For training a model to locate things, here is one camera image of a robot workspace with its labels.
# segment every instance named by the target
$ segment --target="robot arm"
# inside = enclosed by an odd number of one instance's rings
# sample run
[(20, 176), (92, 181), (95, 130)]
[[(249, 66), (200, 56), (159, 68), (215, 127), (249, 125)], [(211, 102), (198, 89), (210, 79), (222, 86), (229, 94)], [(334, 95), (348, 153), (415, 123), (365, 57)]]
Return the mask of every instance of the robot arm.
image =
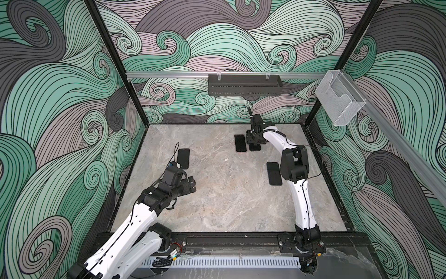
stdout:
[[(111, 238), (84, 264), (76, 263), (67, 272), (70, 279), (128, 278), (149, 255), (170, 245), (171, 230), (155, 223), (156, 217), (177, 197), (196, 191), (195, 180), (184, 170), (173, 166), (164, 171), (158, 186), (142, 191), (132, 213)], [(138, 237), (147, 233), (137, 242)]]
[(296, 247), (301, 251), (313, 249), (313, 243), (320, 241), (320, 231), (311, 209), (308, 195), (307, 149), (287, 139), (272, 122), (264, 122), (260, 114), (253, 115), (251, 110), (251, 130), (247, 131), (248, 144), (270, 142), (281, 154), (280, 173), (290, 187), (296, 212)]

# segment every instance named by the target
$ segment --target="black smartphone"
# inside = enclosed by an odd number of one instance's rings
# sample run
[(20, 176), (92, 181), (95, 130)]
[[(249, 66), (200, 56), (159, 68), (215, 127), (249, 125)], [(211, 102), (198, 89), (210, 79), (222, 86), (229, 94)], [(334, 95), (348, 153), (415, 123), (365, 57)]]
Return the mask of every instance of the black smartphone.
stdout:
[(282, 177), (280, 175), (279, 163), (277, 162), (267, 162), (266, 169), (268, 171), (269, 184), (273, 186), (282, 185)]
[(262, 146), (260, 144), (254, 144), (254, 143), (249, 144), (249, 151), (260, 151), (260, 150), (262, 150)]
[(246, 152), (245, 135), (235, 135), (235, 150), (237, 152)]
[(180, 164), (180, 169), (187, 170), (189, 168), (189, 148), (178, 149), (177, 163)]

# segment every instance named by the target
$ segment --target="enclosure wall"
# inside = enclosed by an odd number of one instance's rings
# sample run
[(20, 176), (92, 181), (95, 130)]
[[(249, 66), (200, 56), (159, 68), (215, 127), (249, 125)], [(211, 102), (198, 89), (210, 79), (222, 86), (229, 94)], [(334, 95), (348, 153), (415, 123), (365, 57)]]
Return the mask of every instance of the enclosure wall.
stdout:
[[(127, 71), (326, 72), (369, 1), (97, 0)], [(319, 81), (284, 80), (279, 97), (210, 97), (206, 79), (133, 79), (152, 123), (303, 123)]]
[(0, 2), (0, 269), (61, 278), (109, 225), (144, 126), (83, 0)]
[[(374, 16), (344, 70), (445, 180), (446, 2), (393, 3)], [(446, 210), (367, 106), (338, 127), (321, 108), (310, 131), (389, 278), (444, 278)]]

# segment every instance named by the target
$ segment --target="transparent plastic box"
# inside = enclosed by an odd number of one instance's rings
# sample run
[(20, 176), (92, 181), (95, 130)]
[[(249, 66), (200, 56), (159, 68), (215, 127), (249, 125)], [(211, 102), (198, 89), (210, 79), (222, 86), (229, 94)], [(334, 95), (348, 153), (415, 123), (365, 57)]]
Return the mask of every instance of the transparent plastic box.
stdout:
[(365, 105), (364, 97), (354, 81), (340, 70), (329, 70), (318, 88), (316, 96), (334, 126), (345, 126)]

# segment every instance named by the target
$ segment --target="gray marble surface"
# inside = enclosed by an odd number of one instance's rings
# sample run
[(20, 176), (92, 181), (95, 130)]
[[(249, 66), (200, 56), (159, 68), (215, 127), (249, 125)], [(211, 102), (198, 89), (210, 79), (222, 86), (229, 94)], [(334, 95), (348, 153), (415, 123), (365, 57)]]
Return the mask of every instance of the gray marble surface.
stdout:
[[(308, 144), (300, 125), (277, 125), (296, 144)], [(157, 221), (175, 232), (294, 231), (295, 211), (288, 184), (268, 183), (266, 162), (280, 163), (271, 144), (261, 151), (237, 153), (235, 134), (250, 125), (151, 125), (125, 190), (112, 231), (125, 220), (135, 199), (164, 171), (176, 142), (190, 149), (188, 176), (197, 191), (178, 198), (174, 210)], [(309, 153), (309, 176), (320, 170)], [(309, 180), (314, 217), (321, 231), (345, 231), (322, 175)]]

